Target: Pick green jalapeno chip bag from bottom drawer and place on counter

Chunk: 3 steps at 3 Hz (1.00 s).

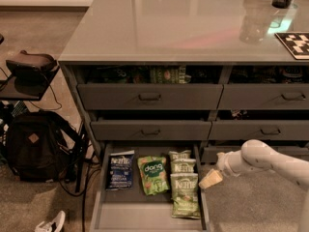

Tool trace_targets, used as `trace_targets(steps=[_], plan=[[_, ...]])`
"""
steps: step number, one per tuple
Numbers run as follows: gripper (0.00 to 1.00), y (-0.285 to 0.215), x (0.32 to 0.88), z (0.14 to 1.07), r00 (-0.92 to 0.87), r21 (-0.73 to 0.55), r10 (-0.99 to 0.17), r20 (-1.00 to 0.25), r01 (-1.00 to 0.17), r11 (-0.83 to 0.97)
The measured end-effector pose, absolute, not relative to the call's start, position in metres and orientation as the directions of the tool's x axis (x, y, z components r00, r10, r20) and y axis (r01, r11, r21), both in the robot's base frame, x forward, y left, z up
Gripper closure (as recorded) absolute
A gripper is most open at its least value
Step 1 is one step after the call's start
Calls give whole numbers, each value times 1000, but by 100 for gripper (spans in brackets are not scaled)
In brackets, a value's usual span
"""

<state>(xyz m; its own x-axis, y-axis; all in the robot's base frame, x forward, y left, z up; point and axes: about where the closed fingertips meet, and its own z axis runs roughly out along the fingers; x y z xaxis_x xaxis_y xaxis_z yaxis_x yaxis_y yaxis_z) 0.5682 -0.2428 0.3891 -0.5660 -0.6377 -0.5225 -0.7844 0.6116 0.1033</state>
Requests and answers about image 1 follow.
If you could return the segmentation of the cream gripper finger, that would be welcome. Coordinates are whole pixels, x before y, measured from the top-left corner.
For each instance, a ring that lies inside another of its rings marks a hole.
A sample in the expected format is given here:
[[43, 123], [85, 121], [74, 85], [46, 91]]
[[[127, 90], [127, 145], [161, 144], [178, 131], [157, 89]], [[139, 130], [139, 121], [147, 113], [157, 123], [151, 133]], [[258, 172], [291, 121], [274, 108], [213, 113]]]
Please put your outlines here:
[[210, 188], [223, 180], [223, 175], [216, 169], [211, 169], [207, 175], [199, 182], [201, 189]]

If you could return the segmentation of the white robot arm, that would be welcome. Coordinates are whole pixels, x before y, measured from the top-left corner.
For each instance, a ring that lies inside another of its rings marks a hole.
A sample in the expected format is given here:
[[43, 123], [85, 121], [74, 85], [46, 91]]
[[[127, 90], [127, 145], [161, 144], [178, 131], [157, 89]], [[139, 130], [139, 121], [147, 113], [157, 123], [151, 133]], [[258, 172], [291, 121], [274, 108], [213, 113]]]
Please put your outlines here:
[[211, 232], [309, 232], [309, 161], [251, 139], [201, 176]]

